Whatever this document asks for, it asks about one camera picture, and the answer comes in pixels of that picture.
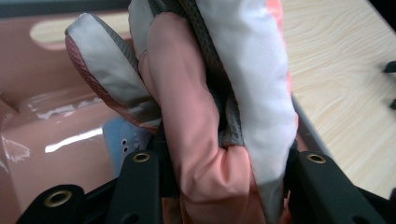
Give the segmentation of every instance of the metal grommet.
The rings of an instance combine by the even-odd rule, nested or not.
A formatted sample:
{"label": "metal grommet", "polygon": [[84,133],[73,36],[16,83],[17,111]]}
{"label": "metal grommet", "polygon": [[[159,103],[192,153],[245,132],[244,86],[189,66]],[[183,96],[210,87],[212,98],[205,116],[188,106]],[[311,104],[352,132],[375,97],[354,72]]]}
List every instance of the metal grommet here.
{"label": "metal grommet", "polygon": [[306,157],[314,163],[322,164],[322,163],[326,162],[326,159],[324,159],[324,157],[322,157],[322,156],[319,156],[318,154],[311,153],[311,154],[307,155]]}
{"label": "metal grommet", "polygon": [[47,207],[57,207],[69,201],[72,195],[72,191],[68,189],[58,190],[47,197],[46,201],[44,201],[44,205]]}
{"label": "metal grommet", "polygon": [[143,161],[148,161],[149,160],[149,154],[141,152],[137,153],[134,155],[134,161],[135,162],[143,162]]}

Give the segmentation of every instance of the wooden table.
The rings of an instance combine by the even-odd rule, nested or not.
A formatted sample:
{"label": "wooden table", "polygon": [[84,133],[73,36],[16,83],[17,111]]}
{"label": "wooden table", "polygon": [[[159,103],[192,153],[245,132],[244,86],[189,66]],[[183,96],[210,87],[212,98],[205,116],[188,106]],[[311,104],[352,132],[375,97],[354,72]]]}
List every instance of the wooden table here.
{"label": "wooden table", "polygon": [[396,188],[396,36],[363,0],[282,0],[293,93],[352,182]]}

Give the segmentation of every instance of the pink glove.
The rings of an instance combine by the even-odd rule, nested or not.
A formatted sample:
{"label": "pink glove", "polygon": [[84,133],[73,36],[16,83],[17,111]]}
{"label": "pink glove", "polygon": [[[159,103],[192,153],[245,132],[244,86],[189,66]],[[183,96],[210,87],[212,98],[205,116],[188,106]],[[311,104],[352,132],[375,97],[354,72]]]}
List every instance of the pink glove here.
{"label": "pink glove", "polygon": [[[148,92],[158,103],[181,190],[183,223],[281,222],[285,215],[282,215],[282,179],[296,123],[286,51],[279,32],[280,4],[271,1],[269,6],[278,10],[267,10],[262,1],[256,0],[227,4],[197,1],[197,5],[180,0],[180,3],[186,14],[193,16],[191,24],[200,45],[187,22],[178,15],[163,13],[154,19],[150,14],[154,3],[134,0],[130,5],[134,49],[147,90],[136,67],[120,63],[131,61],[122,59],[120,52],[124,57],[131,53],[124,53],[125,47],[120,47],[118,38],[111,41],[114,34],[90,15],[82,16],[67,32],[69,48],[78,49],[83,58],[77,67],[89,83],[96,83],[95,90],[101,90],[100,87],[106,90],[108,94],[99,91],[105,102],[116,101],[118,111],[135,124],[154,127],[155,131],[155,125],[148,124],[158,120],[159,110]],[[197,17],[194,6],[200,9],[219,54],[216,56],[224,66],[218,70],[225,70],[234,92],[230,92],[225,106],[228,124],[224,135],[218,133],[219,111],[206,85],[205,73],[208,71],[208,78],[219,76],[213,80],[221,79],[222,74],[213,72],[217,69],[210,66],[208,50],[201,52],[204,48],[199,26],[202,24],[194,22]],[[184,15],[178,10],[179,7],[174,11]],[[269,12],[277,12],[278,23]],[[96,28],[87,31],[88,27]],[[102,45],[113,47],[104,49]],[[91,57],[96,58],[86,63]],[[100,72],[87,65],[87,69],[81,69],[84,64],[96,63],[103,64]],[[129,72],[132,76],[114,78],[120,76],[118,70],[123,66],[132,70],[122,70],[122,74]],[[125,97],[134,100],[123,100]],[[129,104],[136,99],[145,99],[140,102],[149,106]],[[125,113],[125,108],[140,113]],[[146,113],[156,116],[146,117]],[[165,217],[168,223],[175,223],[175,217]]]}

